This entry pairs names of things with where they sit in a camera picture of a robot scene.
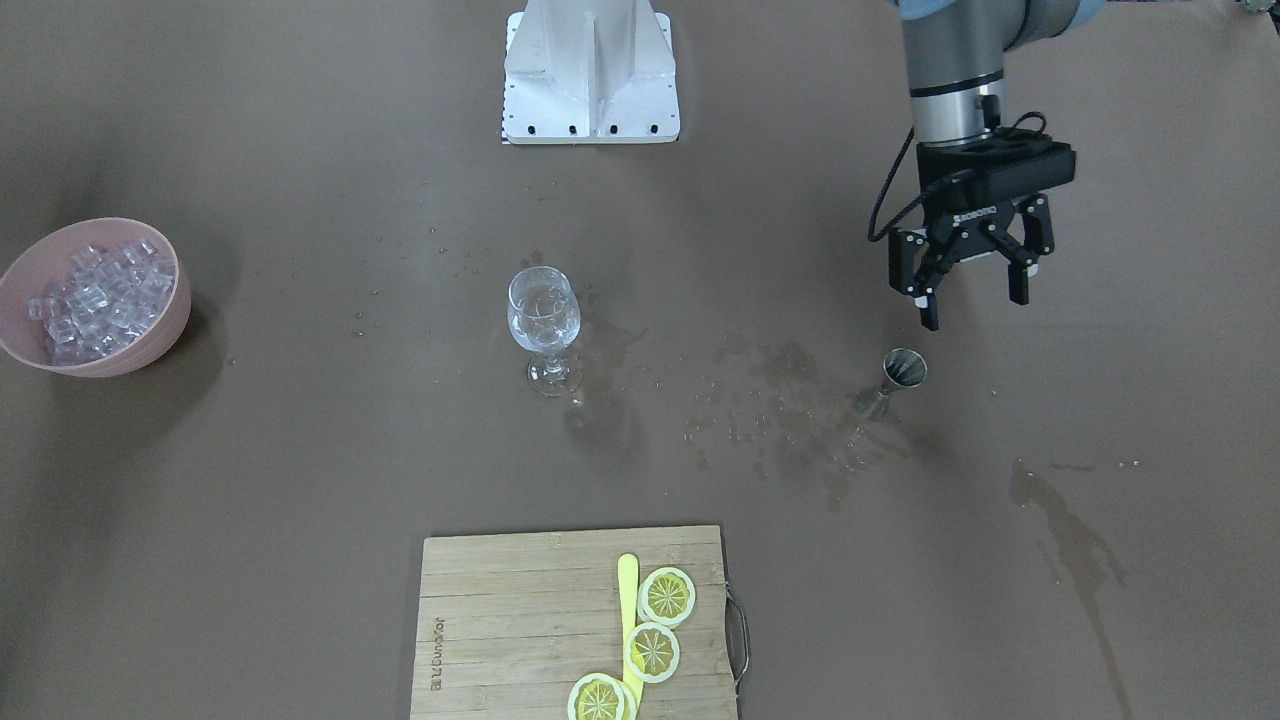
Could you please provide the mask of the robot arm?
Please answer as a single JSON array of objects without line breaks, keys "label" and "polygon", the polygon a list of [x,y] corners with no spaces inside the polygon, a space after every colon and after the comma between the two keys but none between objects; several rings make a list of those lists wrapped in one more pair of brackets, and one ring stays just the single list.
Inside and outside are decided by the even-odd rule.
[{"label": "robot arm", "polygon": [[1069,184],[1076,152],[1046,124],[1009,120],[1006,53],[1092,19],[1100,1],[899,1],[916,158],[918,195],[868,240],[888,243],[888,283],[928,331],[938,288],[959,264],[988,255],[1007,265],[1007,293],[1030,300],[1030,278],[1055,249],[1047,191]]}]

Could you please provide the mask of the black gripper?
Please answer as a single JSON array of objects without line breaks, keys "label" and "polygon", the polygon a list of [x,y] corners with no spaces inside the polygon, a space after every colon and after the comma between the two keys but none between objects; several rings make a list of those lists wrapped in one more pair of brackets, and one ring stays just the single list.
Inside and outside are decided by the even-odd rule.
[{"label": "black gripper", "polygon": [[916,146],[925,231],[891,228],[888,282],[909,297],[920,324],[940,329],[937,290],[959,261],[988,252],[1007,260],[1010,301],[1030,302],[1030,278],[1055,252],[1044,191],[1076,174],[1076,151],[1051,137],[988,137]]}]

